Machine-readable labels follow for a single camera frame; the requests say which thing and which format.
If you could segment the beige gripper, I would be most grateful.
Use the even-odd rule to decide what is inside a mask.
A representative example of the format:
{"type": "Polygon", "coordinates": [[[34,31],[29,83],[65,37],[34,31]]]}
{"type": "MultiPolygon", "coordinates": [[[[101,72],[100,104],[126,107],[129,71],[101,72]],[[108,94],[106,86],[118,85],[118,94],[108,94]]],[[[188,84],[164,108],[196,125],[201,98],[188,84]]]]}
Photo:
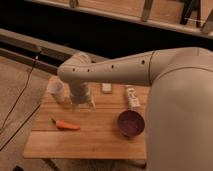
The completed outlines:
{"type": "Polygon", "coordinates": [[[79,104],[87,103],[92,110],[96,110],[95,102],[91,99],[91,92],[87,83],[72,83],[69,85],[72,111],[75,112],[79,104]]]}

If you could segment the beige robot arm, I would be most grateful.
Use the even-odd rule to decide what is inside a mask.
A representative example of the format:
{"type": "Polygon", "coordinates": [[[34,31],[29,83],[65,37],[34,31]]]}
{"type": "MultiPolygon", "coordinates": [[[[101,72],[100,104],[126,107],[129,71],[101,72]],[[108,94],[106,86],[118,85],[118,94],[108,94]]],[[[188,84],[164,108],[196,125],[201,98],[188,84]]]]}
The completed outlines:
{"type": "Polygon", "coordinates": [[[97,63],[77,53],[57,75],[75,100],[88,95],[88,82],[148,86],[148,171],[213,171],[212,51],[154,50],[97,63]]]}

